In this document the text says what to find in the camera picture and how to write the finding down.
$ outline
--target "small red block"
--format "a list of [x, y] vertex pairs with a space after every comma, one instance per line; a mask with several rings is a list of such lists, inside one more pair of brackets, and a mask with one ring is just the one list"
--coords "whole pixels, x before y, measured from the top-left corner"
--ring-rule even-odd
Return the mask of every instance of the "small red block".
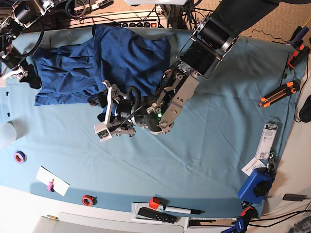
[[160, 199], [151, 198], [151, 200], [149, 201], [149, 207], [156, 210], [159, 206], [160, 206]]

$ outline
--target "red tape roll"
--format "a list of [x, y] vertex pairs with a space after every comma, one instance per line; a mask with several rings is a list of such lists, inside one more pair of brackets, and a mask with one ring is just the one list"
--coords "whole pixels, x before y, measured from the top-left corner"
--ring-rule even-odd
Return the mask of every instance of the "red tape roll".
[[93, 200], [94, 200], [94, 197], [92, 196], [89, 196], [89, 195], [84, 195], [82, 197], [82, 204], [83, 205], [86, 205], [86, 206], [92, 206], [93, 205]]

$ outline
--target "label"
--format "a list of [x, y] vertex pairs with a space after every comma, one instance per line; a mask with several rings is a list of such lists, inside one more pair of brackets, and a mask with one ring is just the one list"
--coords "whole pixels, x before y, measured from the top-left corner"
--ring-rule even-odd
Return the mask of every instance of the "label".
[[248, 164], [246, 164], [245, 167], [242, 168], [242, 172], [250, 176], [254, 169], [260, 168], [260, 167], [266, 167], [266, 165], [259, 159], [253, 158], [251, 161], [249, 161]]
[[75, 10], [75, 11], [79, 11], [79, 10], [80, 10], [80, 12], [82, 12], [82, 11], [83, 11], [83, 8], [84, 8], [83, 6], [77, 6], [77, 7], [74, 8], [74, 10]]
[[269, 153], [276, 136], [277, 125], [276, 124], [265, 124], [261, 139], [255, 154], [257, 159], [268, 159]]
[[97, 8], [99, 8], [99, 6], [97, 5], [97, 3], [92, 5], [92, 10], [95, 10], [95, 9], [97, 9]]

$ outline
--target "white paper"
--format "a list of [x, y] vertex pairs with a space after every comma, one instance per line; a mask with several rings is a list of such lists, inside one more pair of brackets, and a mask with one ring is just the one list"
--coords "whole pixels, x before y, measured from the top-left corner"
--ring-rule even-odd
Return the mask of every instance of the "white paper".
[[249, 161], [249, 163], [245, 167], [242, 168], [242, 172], [250, 176], [254, 169], [260, 167], [266, 167], [266, 165], [259, 159], [253, 158], [251, 161]]
[[268, 159], [276, 132], [277, 125], [269, 123], [264, 125], [255, 158]]
[[59, 193], [60, 195], [64, 196], [69, 189], [69, 184], [63, 181], [62, 179], [58, 178], [54, 174], [50, 173], [48, 170], [46, 170], [44, 167], [40, 167], [37, 177], [37, 180], [44, 183], [46, 186], [49, 185], [50, 181], [54, 180], [54, 186], [53, 189], [55, 192]]

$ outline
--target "white marker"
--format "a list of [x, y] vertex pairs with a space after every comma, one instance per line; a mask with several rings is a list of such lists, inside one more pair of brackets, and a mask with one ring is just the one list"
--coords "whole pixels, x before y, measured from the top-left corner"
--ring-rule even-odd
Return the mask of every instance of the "white marker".
[[169, 211], [169, 212], [176, 212], [176, 213], [182, 213], [182, 214], [193, 214], [193, 215], [200, 215], [200, 210], [191, 210], [191, 209], [183, 209], [183, 208], [177, 208], [172, 206], [163, 206], [163, 210]]

